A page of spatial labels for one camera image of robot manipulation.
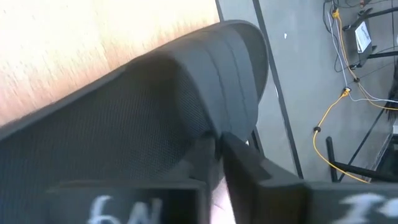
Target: yellow cable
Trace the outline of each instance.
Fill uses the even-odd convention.
[[[349,67],[349,63],[348,63],[348,59],[347,59],[347,54],[346,54],[346,49],[345,49],[344,40],[343,40],[343,23],[342,23],[342,21],[341,21],[340,13],[339,13],[339,10],[338,10],[338,9],[333,13],[333,18],[337,18],[337,19],[338,19],[338,22],[339,22],[339,25],[340,25],[340,27],[339,27],[339,29],[340,29],[340,44],[341,44],[341,49],[343,50],[343,54],[344,54],[344,57],[343,57],[343,58],[344,58],[344,61],[345,61],[346,65],[347,65],[347,68],[348,68],[350,74],[351,74],[354,78],[357,78],[356,75],[355,75],[355,73],[354,73],[354,72],[352,71],[352,69]],[[383,109],[386,109],[386,110],[396,110],[396,111],[398,111],[397,108],[388,108],[388,107],[380,106],[380,105],[377,105],[377,104],[373,103],[372,100],[370,100],[370,99],[368,98],[368,95],[367,95],[366,92],[364,91],[364,87],[363,87],[360,83],[358,83],[358,87],[359,87],[359,90],[361,90],[362,94],[363,94],[363,95],[365,96],[365,98],[367,99],[367,101],[368,101],[370,104],[372,104],[373,106],[376,106],[376,107],[378,107],[378,108],[383,108]]]
[[[323,115],[321,121],[318,123],[318,127],[320,127],[322,125],[322,123],[324,122],[325,118],[328,116],[328,113],[330,112],[330,110],[332,109],[332,107],[334,107],[343,97],[348,96],[348,91],[345,91],[332,105],[329,106],[329,108],[326,110],[325,114]],[[313,148],[315,150],[315,152],[317,152],[318,156],[321,157],[321,159],[323,159],[327,164],[329,164],[329,166],[335,168],[336,170],[340,171],[341,173],[347,175],[348,177],[351,177],[353,179],[356,179],[360,182],[364,182],[369,184],[369,182],[362,180],[360,178],[355,177],[354,175],[351,175],[341,169],[339,169],[337,166],[333,165],[331,162],[329,162],[317,149],[317,134],[318,131],[315,131],[313,134],[313,138],[312,138],[312,144],[313,144]]]

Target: gray floor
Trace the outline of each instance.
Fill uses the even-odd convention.
[[[392,1],[383,1],[368,7],[378,11],[392,5],[398,6],[398,1]],[[359,0],[348,2],[353,5]],[[327,164],[313,150],[312,130],[326,109],[340,96],[345,82],[343,74],[336,73],[333,69],[336,53],[331,36],[322,21],[323,1],[260,0],[260,4],[303,175],[308,180],[330,181]],[[243,19],[259,25],[252,0],[220,0],[220,6],[225,20]],[[340,9],[343,25],[353,22],[359,10],[359,7]],[[372,43],[377,45],[377,50],[396,45],[393,26],[398,30],[398,25],[393,24],[394,17],[398,18],[398,14],[370,20]],[[352,55],[354,54],[350,53],[349,56],[351,62],[355,60]],[[363,76],[361,83],[373,96],[387,98],[393,71],[394,59],[390,57],[368,60],[364,68],[355,70],[355,73],[359,77]],[[351,82],[349,73],[347,77],[348,82]],[[349,87],[353,89],[353,98],[363,98],[355,83],[349,84]],[[265,155],[294,173],[295,166],[271,74],[259,109],[257,128]],[[319,150],[326,155],[325,139],[331,136],[336,160],[347,163],[380,112],[380,108],[366,101],[353,102],[344,98],[330,112],[322,126],[322,132],[317,138]],[[353,165],[368,168],[374,166],[377,155],[391,132],[392,123],[383,113]],[[343,181],[353,180],[345,177]]]

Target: cable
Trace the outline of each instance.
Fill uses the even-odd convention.
[[[371,71],[371,72],[368,72],[367,74],[365,74],[365,75],[363,75],[363,76],[361,76],[361,77],[359,77],[359,78],[362,79],[362,78],[364,78],[364,77],[366,77],[366,76],[368,76],[368,75],[370,75],[370,74],[372,74],[372,73],[374,73],[374,72],[377,72],[377,71],[380,70],[380,69],[383,69],[383,68],[385,68],[385,67],[387,67],[387,66],[393,64],[393,63],[395,63],[395,62],[390,62],[390,63],[388,63],[388,64],[386,64],[386,65],[383,65],[382,67],[377,68],[377,69],[375,69],[375,70],[373,70],[373,71]]]
[[[322,19],[323,19],[323,24],[325,25],[326,31],[328,31],[328,32],[330,33],[331,31],[330,31],[329,27],[327,26],[326,20],[325,20],[325,6],[326,6],[326,1],[323,2],[323,17],[322,17]],[[339,1],[337,1],[337,3],[335,3],[334,1],[332,2],[330,11],[331,11],[333,8],[336,9],[336,7],[341,7]],[[333,27],[334,24],[335,24],[335,20],[333,20],[333,22],[332,22],[332,24],[331,24],[330,27]],[[385,50],[393,49],[393,48],[395,48],[395,47],[396,47],[396,46],[394,46],[394,47],[389,47],[388,49],[380,50],[380,51],[376,52],[375,54],[381,53],[381,52],[383,52],[383,51],[385,51]],[[334,63],[334,69],[335,69],[335,72],[336,72],[336,73],[340,73],[341,71],[343,71],[343,67],[344,67],[344,66],[341,66],[341,69],[340,69],[340,70],[337,70],[337,67],[336,67],[336,66],[337,66],[337,60],[338,60],[338,56],[336,55],[335,63]]]
[[[347,64],[347,66],[349,66],[349,63],[348,63],[348,61],[347,61],[347,55],[346,55],[344,40],[343,40],[343,36],[342,36],[342,33],[343,33],[343,31],[342,31],[342,21],[341,21],[340,13],[338,12],[338,9],[335,11],[335,14],[333,15],[333,17],[337,18],[337,19],[338,19],[338,22],[339,22],[339,24],[340,24],[340,26],[339,26],[339,28],[338,28],[338,37],[339,37],[339,40],[340,40],[341,49],[342,49],[342,51],[343,51],[343,58],[344,58],[344,60],[345,60],[345,62],[346,62],[346,64]],[[349,72],[351,73],[351,75],[354,77],[354,79],[357,79],[357,77],[356,77],[356,75],[354,74],[354,72],[352,71],[352,69],[348,67],[348,70],[349,70]],[[379,99],[379,98],[375,98],[375,97],[373,97],[372,95],[370,95],[360,83],[358,83],[358,86],[359,86],[359,90],[362,92],[362,94],[363,94],[363,95],[365,96],[365,98],[369,101],[369,103],[372,104],[373,106],[376,106],[376,107],[382,108],[382,109],[386,109],[386,110],[398,111],[398,108],[388,108],[388,107],[380,106],[380,105],[377,105],[377,104],[373,103],[373,101],[370,100],[370,99],[368,98],[368,95],[369,95],[371,98],[374,98],[375,100],[380,100],[380,99]]]
[[[385,52],[386,50],[394,49],[394,48],[396,48],[396,47],[398,47],[398,46],[388,47],[388,48],[386,48],[386,49],[382,49],[382,50],[379,50],[378,52],[375,52],[375,54],[378,54],[378,53],[381,53],[381,52]],[[340,72],[343,71],[343,69],[337,70],[337,68],[336,68],[337,59],[338,59],[338,58],[336,57],[336,60],[335,60],[335,72],[336,72],[336,73],[340,73]]]
[[[354,100],[354,99],[351,97],[351,94],[350,94],[349,96],[350,96],[351,100],[354,101],[354,102],[363,101],[363,100],[367,100],[367,101],[370,100],[370,99],[363,99],[363,98],[362,98],[362,99]],[[387,101],[387,102],[391,102],[391,103],[398,103],[397,101],[394,101],[394,100],[382,100],[382,99],[376,99],[376,100],[370,100],[370,101]]]
[[[372,96],[370,93],[368,93],[365,88],[363,88],[363,91],[368,94],[371,98],[373,98],[374,100],[371,101],[386,101],[386,102],[391,102],[391,103],[398,103],[398,101],[394,101],[394,100],[383,100],[383,99],[379,99],[377,97]]]
[[[343,62],[342,62],[342,60],[341,60],[341,57],[340,57],[340,53],[339,53],[339,51],[338,51],[338,47],[336,46],[336,43],[335,43],[335,40],[334,40],[334,38],[333,37],[336,37],[334,34],[333,34],[333,24],[330,22],[330,13],[328,13],[328,20],[329,20],[329,25],[330,25],[330,34],[331,34],[331,41],[333,41],[333,45],[335,46],[335,50],[336,50],[336,53],[337,53],[337,58],[340,60],[340,64],[341,64],[341,67],[343,67]],[[345,83],[346,83],[346,86],[348,86],[348,84],[347,84],[347,77],[346,77],[346,72],[343,70],[343,75],[344,75],[344,81],[345,81]]]
[[[332,4],[331,4],[331,6],[330,6],[328,15],[331,13],[332,9],[333,9],[333,8],[336,9],[337,6],[338,6],[339,4],[340,4],[340,0],[337,0],[337,2],[334,2],[334,1],[333,1]],[[328,25],[326,24],[326,19],[325,19],[325,6],[326,6],[326,1],[323,2],[323,12],[322,12],[322,14],[323,14],[323,15],[322,15],[323,24],[325,25],[326,31],[328,31],[328,33],[331,34],[331,35],[333,36],[332,38],[335,38],[335,40],[336,40],[336,42],[337,42],[337,48],[339,48],[340,46],[339,46],[339,41],[338,41],[338,39],[337,39],[337,36],[336,36],[335,34],[332,34],[332,33],[331,33],[331,30],[330,30],[330,28],[332,29],[333,25],[335,24],[335,20],[333,20],[333,22],[331,23],[331,25],[330,25],[330,22],[329,22],[329,25],[330,25],[330,28],[329,28]],[[337,59],[338,59],[338,55],[336,55],[336,59],[335,59],[335,72],[338,72],[338,71],[337,71],[337,68],[336,68]]]
[[[330,110],[331,110],[343,97],[346,97],[346,96],[348,96],[348,95],[349,95],[349,91],[348,91],[348,90],[345,90],[345,91],[343,92],[343,94],[341,94],[341,96],[340,96],[334,103],[332,103],[332,104],[329,106],[329,108],[326,110],[326,112],[325,112],[325,114],[323,115],[321,121],[318,123],[318,126],[314,129],[315,132],[314,132],[313,137],[312,137],[312,144],[313,144],[313,148],[314,148],[315,152],[318,154],[318,156],[321,157],[321,159],[323,159],[327,164],[329,164],[329,166],[335,168],[336,170],[340,171],[341,173],[347,175],[348,177],[351,177],[351,178],[356,179],[356,180],[358,180],[358,181],[360,181],[360,182],[364,182],[364,183],[369,184],[369,182],[367,182],[367,181],[365,181],[365,180],[362,180],[362,179],[360,179],[360,178],[358,178],[358,177],[355,177],[354,175],[351,175],[351,174],[349,174],[349,173],[347,173],[347,172],[341,170],[341,169],[338,168],[337,166],[333,165],[331,162],[329,162],[329,161],[320,153],[320,151],[319,151],[318,148],[317,148],[317,135],[318,135],[318,133],[320,132],[320,126],[321,126],[322,123],[324,122],[325,118],[328,116]]]

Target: black mesh backrest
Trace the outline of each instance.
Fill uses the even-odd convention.
[[[183,36],[0,130],[0,223],[40,223],[71,180],[160,177],[207,131],[241,139],[267,77],[261,33],[231,21]]]

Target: wooden surface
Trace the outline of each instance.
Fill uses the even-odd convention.
[[[214,0],[0,0],[0,126],[215,22]]]

